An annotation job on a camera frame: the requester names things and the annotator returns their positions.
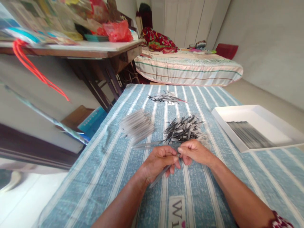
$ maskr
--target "blue book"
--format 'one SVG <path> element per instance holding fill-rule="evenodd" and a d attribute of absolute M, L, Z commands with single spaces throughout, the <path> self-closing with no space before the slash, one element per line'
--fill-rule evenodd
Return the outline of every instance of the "blue book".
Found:
<path fill-rule="evenodd" d="M 91 139 L 106 116 L 106 111 L 102 107 L 98 107 L 78 125 L 78 129 L 83 131 L 84 134 Z"/>

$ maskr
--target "hand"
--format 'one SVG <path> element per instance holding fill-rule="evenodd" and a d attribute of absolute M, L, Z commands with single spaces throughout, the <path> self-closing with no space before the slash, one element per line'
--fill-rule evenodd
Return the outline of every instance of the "hand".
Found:
<path fill-rule="evenodd" d="M 175 166 L 180 169 L 181 165 L 176 155 L 177 152 L 170 146 L 155 147 L 141 166 L 146 181 L 152 183 L 167 165 L 171 167 L 167 170 L 166 177 L 174 174 Z"/>
<path fill-rule="evenodd" d="M 217 158 L 196 139 L 191 139 L 190 141 L 182 143 L 177 151 L 181 154 L 180 157 L 183 158 L 186 165 L 185 159 L 188 160 L 190 158 L 190 160 L 193 159 L 198 163 L 210 167 Z"/>

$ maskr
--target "tiled floor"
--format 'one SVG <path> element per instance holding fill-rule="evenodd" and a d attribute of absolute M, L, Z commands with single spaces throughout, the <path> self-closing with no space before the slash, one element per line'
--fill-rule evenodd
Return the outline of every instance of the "tiled floor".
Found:
<path fill-rule="evenodd" d="M 244 105 L 261 105 L 304 133 L 304 110 L 241 79 L 224 87 Z"/>
<path fill-rule="evenodd" d="M 66 175 L 24 174 L 22 183 L 0 195 L 0 227 L 32 227 Z"/>

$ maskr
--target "red cord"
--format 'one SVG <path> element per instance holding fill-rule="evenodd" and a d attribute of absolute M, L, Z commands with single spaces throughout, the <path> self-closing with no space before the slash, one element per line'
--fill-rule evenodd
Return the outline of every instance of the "red cord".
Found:
<path fill-rule="evenodd" d="M 47 79 L 36 67 L 35 65 L 26 57 L 24 54 L 22 47 L 25 47 L 27 45 L 26 42 L 17 39 L 13 43 L 13 51 L 19 61 L 30 71 L 32 72 L 40 81 L 42 81 L 44 84 L 47 84 L 49 87 L 56 90 L 59 94 L 64 96 L 67 101 L 70 101 L 70 99 L 67 97 L 67 95 L 54 83 L 52 83 L 49 79 Z"/>

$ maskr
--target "pile of pen refills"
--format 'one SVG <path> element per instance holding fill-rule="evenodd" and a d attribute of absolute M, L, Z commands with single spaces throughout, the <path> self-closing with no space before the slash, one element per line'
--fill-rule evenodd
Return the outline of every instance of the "pile of pen refills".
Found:
<path fill-rule="evenodd" d="M 120 123 L 123 137 L 131 140 L 131 145 L 139 143 L 154 132 L 154 124 L 151 117 L 142 109 L 127 115 Z"/>
<path fill-rule="evenodd" d="M 166 92 L 163 93 L 163 94 L 159 94 L 157 96 L 148 96 L 148 98 L 152 101 L 155 101 L 155 102 L 165 102 L 165 101 L 168 101 L 168 102 L 174 102 L 174 103 L 179 103 L 179 102 L 185 102 L 184 100 L 181 100 L 175 96 L 171 96 L 169 92 Z"/>
<path fill-rule="evenodd" d="M 227 122 L 227 124 L 249 149 L 275 147 L 271 141 L 269 141 L 247 121 Z"/>
<path fill-rule="evenodd" d="M 190 139 L 196 139 L 201 142 L 205 147 L 209 148 L 208 136 L 200 129 L 202 125 L 196 116 L 175 118 L 168 128 L 164 131 L 166 139 L 158 142 L 151 142 L 133 146 L 134 150 L 153 149 L 154 146 L 160 144 L 169 145 L 170 142 L 183 143 Z"/>

